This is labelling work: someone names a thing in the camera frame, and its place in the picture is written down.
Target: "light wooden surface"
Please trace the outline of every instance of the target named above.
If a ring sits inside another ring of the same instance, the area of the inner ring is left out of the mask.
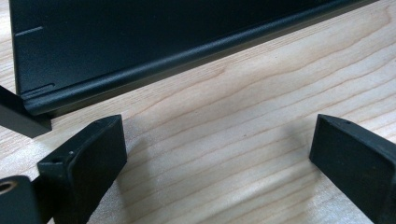
[[[396,142],[396,1],[380,1],[52,121],[0,127],[0,178],[122,114],[128,163],[91,223],[370,223],[307,156],[318,113]],[[8,2],[0,84],[15,91]]]

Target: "black plastic part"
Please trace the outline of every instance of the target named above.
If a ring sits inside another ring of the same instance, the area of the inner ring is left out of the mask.
[[[42,223],[28,177],[16,175],[0,180],[0,223]]]
[[[396,145],[319,115],[309,158],[374,223],[396,223]]]
[[[40,161],[37,183],[52,188],[59,204],[55,222],[86,223],[126,160],[122,119],[113,116],[90,124]],[[39,207],[53,204],[37,198]]]
[[[48,116],[30,115],[22,99],[2,86],[0,86],[0,125],[31,138],[51,131]]]
[[[13,0],[18,94],[59,116],[374,1]]]

